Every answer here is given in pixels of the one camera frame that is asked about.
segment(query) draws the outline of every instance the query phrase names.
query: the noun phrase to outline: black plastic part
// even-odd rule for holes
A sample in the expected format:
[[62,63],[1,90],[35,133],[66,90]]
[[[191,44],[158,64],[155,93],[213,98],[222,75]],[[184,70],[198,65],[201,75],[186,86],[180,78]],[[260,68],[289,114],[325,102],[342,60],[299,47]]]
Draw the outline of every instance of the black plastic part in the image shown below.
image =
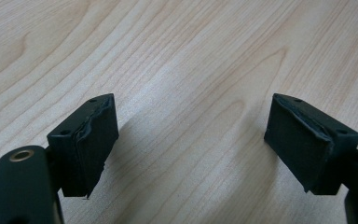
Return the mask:
[[337,175],[350,190],[351,195],[358,200],[358,150],[354,150],[350,157],[340,162],[342,169]]
[[305,191],[336,195],[342,161],[356,154],[358,132],[302,100],[274,94],[265,140]]
[[351,191],[345,198],[345,213],[347,214],[348,224],[358,224],[358,197]]
[[90,196],[117,138],[113,94],[88,100],[48,134],[65,197]]
[[62,168],[59,165],[59,158],[54,158],[51,147],[45,149],[46,157],[48,159],[48,170],[50,171],[51,186],[55,192],[58,192],[62,187],[63,176]]
[[0,224],[62,223],[45,150],[17,148],[0,159]]

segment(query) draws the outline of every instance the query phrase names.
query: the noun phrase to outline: metal ring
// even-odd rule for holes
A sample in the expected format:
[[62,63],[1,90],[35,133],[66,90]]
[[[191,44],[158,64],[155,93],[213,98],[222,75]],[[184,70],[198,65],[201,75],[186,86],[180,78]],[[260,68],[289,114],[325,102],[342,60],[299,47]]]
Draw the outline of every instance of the metal ring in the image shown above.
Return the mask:
[[17,161],[25,161],[28,158],[32,157],[34,155],[34,151],[31,149],[25,149],[18,151],[16,153],[13,153],[13,155],[10,156],[10,160],[13,162]]

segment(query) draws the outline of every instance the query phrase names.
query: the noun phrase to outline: wood grain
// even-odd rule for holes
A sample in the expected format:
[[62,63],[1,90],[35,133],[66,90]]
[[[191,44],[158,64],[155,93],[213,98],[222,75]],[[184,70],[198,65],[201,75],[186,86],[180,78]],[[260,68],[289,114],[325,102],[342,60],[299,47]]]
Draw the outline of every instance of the wood grain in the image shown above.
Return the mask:
[[120,137],[66,223],[345,223],[264,143],[271,96],[358,131],[358,0],[0,1],[0,157],[113,92]]

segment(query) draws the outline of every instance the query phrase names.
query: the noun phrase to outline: light wood surface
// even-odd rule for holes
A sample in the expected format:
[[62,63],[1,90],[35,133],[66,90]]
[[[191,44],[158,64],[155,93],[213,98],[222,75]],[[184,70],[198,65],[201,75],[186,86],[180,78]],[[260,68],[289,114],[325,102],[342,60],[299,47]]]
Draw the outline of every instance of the light wood surface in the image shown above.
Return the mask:
[[274,92],[358,131],[358,0],[0,1],[0,157],[108,92],[120,137],[66,223],[346,222],[263,135]]

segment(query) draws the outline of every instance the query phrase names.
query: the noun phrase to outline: black clamp jaw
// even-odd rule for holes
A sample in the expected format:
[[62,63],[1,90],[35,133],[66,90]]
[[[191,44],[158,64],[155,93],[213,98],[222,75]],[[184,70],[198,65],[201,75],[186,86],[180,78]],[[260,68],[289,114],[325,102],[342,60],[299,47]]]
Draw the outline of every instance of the black clamp jaw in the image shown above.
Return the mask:
[[49,147],[0,159],[0,223],[63,223],[57,191],[89,197],[118,139],[113,94],[88,100],[48,134]]
[[274,94],[265,141],[304,190],[336,195],[348,189],[348,223],[358,223],[358,132],[297,98]]

